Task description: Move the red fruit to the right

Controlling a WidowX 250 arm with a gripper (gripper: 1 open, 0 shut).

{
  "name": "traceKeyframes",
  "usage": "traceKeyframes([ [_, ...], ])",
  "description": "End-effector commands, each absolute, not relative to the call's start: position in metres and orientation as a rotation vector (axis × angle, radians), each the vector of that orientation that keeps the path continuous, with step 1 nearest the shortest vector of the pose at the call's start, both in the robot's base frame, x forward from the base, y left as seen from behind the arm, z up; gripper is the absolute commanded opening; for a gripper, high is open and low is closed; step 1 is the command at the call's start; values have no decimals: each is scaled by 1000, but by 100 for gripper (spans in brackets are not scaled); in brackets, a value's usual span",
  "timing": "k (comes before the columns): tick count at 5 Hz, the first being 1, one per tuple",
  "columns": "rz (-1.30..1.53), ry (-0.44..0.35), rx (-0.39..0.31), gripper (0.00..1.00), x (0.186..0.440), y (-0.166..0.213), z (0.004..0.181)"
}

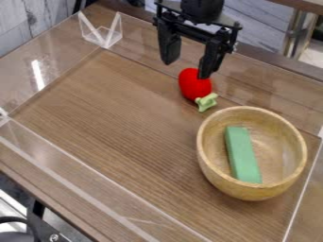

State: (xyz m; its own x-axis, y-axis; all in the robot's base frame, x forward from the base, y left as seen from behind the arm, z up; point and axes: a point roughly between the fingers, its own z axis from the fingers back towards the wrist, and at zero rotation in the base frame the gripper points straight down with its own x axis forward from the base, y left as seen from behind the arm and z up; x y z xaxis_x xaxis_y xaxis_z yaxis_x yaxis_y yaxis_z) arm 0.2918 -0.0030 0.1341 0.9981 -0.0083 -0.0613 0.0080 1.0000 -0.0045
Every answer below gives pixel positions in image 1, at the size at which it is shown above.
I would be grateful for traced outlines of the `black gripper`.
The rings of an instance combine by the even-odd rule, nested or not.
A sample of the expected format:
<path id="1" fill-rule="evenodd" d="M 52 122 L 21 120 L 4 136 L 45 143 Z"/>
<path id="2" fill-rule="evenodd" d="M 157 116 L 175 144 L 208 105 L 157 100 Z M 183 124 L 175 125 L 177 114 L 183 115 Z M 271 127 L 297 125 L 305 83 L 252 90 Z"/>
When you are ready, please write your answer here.
<path id="1" fill-rule="evenodd" d="M 197 78 L 219 70 L 224 55 L 235 49 L 241 24 L 223 13 L 224 0 L 155 0 L 153 25 L 157 29 L 160 59 L 172 64 L 180 56 L 181 36 L 205 43 L 199 60 Z"/>

